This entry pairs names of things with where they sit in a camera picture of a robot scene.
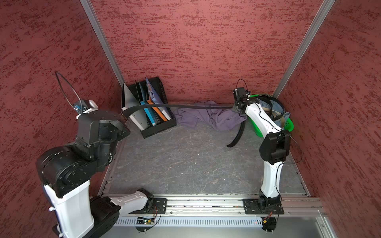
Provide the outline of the green plastic basket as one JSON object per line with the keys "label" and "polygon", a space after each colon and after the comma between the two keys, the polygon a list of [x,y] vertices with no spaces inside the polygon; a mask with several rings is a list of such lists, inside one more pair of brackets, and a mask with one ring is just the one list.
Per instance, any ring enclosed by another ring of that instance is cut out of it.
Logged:
{"label": "green plastic basket", "polygon": [[[262,137],[263,137],[262,132],[261,132],[260,129],[257,127],[257,125],[255,124],[255,122],[254,122],[252,119],[250,119],[250,122],[251,122],[251,124],[252,124],[252,126],[253,126],[253,128],[254,128],[254,131],[255,131],[256,135],[262,138]],[[284,129],[284,130],[287,130],[287,131],[290,131],[290,132],[294,129],[294,124],[293,124],[293,122],[291,121],[290,118],[286,121],[285,126],[284,126],[283,129]]]}

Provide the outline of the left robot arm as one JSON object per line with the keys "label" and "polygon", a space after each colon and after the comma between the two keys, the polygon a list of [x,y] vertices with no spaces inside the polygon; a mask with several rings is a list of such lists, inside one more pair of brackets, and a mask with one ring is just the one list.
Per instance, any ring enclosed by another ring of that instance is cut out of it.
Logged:
{"label": "left robot arm", "polygon": [[60,238],[99,238],[120,215],[154,212],[153,195],[145,189],[120,197],[90,197],[93,175],[111,164],[118,142],[130,134],[119,115],[90,111],[78,116],[73,143],[42,154],[36,168],[43,191],[57,218],[53,231]]}

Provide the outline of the tan woven belt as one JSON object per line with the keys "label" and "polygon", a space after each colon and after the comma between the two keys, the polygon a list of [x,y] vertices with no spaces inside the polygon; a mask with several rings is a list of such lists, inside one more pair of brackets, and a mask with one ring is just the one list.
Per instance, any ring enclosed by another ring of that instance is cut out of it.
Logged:
{"label": "tan woven belt", "polygon": [[273,121],[275,121],[275,120],[278,120],[278,119],[282,118],[283,115],[284,115],[284,112],[283,112],[283,111],[279,112],[279,111],[276,111],[276,110],[269,110],[269,111],[267,111],[267,115],[268,115]]}

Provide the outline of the blue white folder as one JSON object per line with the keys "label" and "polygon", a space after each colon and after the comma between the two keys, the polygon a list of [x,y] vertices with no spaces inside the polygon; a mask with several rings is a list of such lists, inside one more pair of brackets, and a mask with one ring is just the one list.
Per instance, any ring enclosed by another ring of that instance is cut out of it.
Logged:
{"label": "blue white folder", "polygon": [[[146,87],[147,87],[149,99],[152,100],[154,102],[154,104],[164,104],[164,102],[160,98],[159,94],[153,88],[152,84],[149,82],[147,77],[145,78],[145,82],[146,82]],[[160,106],[158,108],[164,114],[164,116],[168,119],[168,121],[172,119],[170,114],[169,114],[169,111],[167,110],[166,107]]]}

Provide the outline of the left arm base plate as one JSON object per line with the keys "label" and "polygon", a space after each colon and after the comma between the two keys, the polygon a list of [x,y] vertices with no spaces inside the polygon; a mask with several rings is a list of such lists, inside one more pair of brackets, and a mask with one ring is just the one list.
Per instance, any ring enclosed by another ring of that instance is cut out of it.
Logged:
{"label": "left arm base plate", "polygon": [[149,198],[146,205],[141,210],[132,212],[132,214],[155,214],[156,212],[166,213],[166,198]]}

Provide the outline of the purple trousers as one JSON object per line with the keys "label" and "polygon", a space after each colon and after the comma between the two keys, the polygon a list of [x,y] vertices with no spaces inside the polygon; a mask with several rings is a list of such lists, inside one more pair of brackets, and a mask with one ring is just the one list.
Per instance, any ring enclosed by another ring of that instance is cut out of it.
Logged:
{"label": "purple trousers", "polygon": [[189,109],[178,108],[173,112],[177,122],[195,128],[204,122],[217,131],[228,131],[245,122],[247,117],[233,112],[232,109]]}

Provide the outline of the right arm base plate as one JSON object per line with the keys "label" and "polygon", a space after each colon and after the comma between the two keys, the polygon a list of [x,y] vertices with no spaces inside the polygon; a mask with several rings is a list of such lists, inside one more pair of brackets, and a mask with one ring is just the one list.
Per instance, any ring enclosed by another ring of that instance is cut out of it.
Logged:
{"label": "right arm base plate", "polygon": [[246,215],[283,215],[284,209],[280,201],[280,197],[258,199],[243,199],[243,206]]}

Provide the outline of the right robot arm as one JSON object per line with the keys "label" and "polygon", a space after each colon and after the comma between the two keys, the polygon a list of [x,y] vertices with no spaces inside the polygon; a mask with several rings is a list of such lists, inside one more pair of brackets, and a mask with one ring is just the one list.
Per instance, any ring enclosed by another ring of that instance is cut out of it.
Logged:
{"label": "right robot arm", "polygon": [[265,167],[258,207],[263,213],[271,212],[281,206],[280,174],[290,150],[291,133],[281,127],[285,111],[282,103],[269,95],[252,97],[243,87],[234,89],[233,95],[232,111],[252,120],[264,139],[259,148]]}

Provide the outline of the black leather belt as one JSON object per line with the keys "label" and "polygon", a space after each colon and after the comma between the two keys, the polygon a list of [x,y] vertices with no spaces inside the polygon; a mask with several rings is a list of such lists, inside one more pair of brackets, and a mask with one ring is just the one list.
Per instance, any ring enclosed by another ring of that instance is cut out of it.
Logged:
{"label": "black leather belt", "polygon": [[[134,107],[131,107],[129,109],[127,109],[125,111],[125,114],[127,116],[130,116],[132,113],[138,111],[138,110],[141,110],[141,109],[144,109],[144,108],[152,108],[152,107],[168,107],[168,108],[189,108],[189,109],[232,109],[232,107],[229,107],[229,106],[218,106],[214,103],[210,104],[210,102],[206,102],[206,103],[201,103],[201,104],[197,104],[197,105],[179,105],[179,104],[154,104],[154,105],[142,105],[142,106],[134,106]],[[227,146],[229,148],[235,146],[238,141],[240,140],[242,134],[243,134],[243,130],[245,129],[245,125],[246,125],[246,121],[245,122],[242,122],[240,125],[240,129],[239,129],[239,132],[238,134],[236,135],[235,139],[230,143],[228,144]]]}

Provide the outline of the orange folder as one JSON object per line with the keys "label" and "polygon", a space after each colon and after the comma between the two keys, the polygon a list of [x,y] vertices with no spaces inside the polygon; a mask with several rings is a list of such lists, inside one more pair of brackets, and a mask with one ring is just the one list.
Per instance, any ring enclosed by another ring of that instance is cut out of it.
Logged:
{"label": "orange folder", "polygon": [[[152,100],[147,100],[148,104],[153,105],[154,102]],[[156,114],[164,121],[167,122],[168,119],[164,116],[164,114],[160,111],[158,107],[153,107],[153,110],[156,112]]]}

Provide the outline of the cyan folder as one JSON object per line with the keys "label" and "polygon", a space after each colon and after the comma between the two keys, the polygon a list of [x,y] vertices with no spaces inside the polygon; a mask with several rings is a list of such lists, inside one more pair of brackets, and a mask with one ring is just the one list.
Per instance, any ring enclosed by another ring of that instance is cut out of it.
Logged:
{"label": "cyan folder", "polygon": [[[148,105],[147,94],[146,94],[146,91],[144,90],[143,86],[141,85],[140,82],[137,82],[137,81],[135,81],[135,84],[136,84],[136,89],[140,90],[141,96],[138,96],[140,104],[141,105]],[[144,108],[144,111],[147,114],[148,119],[149,119],[151,125],[152,126],[156,126],[157,125],[157,121],[156,121],[156,117],[155,117],[153,109],[152,108]]]}

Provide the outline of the blue denim jeans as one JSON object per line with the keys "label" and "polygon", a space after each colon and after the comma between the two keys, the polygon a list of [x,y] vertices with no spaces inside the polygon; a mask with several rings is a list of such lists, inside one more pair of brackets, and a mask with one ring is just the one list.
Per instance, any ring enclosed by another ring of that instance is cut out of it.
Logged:
{"label": "blue denim jeans", "polygon": [[[269,106],[268,106],[265,102],[262,102],[261,100],[259,100],[259,103],[260,103],[262,109],[264,110],[265,114],[267,115],[266,111],[268,110]],[[291,115],[291,114],[290,114],[289,112],[286,111],[285,114],[284,114],[284,116],[283,116],[280,120],[276,120],[276,121],[273,121],[272,119],[271,119],[271,120],[272,120],[275,124],[277,124],[279,127],[281,127],[281,128],[283,129],[284,126],[285,126],[285,123],[286,123],[286,121],[289,119],[290,115]]]}

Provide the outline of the black perforated file rack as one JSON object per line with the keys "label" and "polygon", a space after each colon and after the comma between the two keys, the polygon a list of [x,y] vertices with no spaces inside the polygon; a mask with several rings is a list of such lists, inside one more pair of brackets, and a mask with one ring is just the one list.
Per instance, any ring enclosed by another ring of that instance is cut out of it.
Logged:
{"label": "black perforated file rack", "polygon": [[[154,77],[154,78],[150,78],[148,79],[149,82],[152,84],[153,88],[156,90],[156,92],[159,94],[160,98],[162,99],[162,101],[164,102],[164,104],[167,104],[168,103],[168,100],[166,98],[166,94],[165,94],[165,89],[164,89],[164,86],[161,82],[161,80],[159,79],[159,77]],[[140,81],[141,85],[143,86],[144,90],[146,91],[146,94],[147,94],[147,100],[149,99],[149,96],[148,96],[148,91],[147,91],[147,87],[146,87],[146,82],[145,80],[143,81]],[[140,103],[139,99],[138,99],[138,96],[141,96],[140,94],[140,90],[136,89],[136,84],[130,84],[130,85],[127,85],[128,89],[132,92],[132,94],[135,96],[135,98],[137,99],[137,101]],[[148,138],[148,137],[151,137],[155,134],[158,134],[160,132],[163,132],[167,129],[170,129],[174,126],[177,125],[176,123],[176,120],[174,119],[174,115],[173,113],[170,111],[170,109],[167,107],[167,110],[169,111],[169,114],[171,116],[171,120],[167,121],[167,122],[164,122],[161,118],[159,118],[159,116],[155,113],[154,111],[154,114],[155,114],[155,117],[156,117],[156,121],[157,121],[157,125],[156,126],[152,126],[149,119],[148,119],[148,116],[147,116],[147,122],[148,122],[148,129],[144,130],[144,131],[141,131],[141,134],[143,136],[143,138]]]}

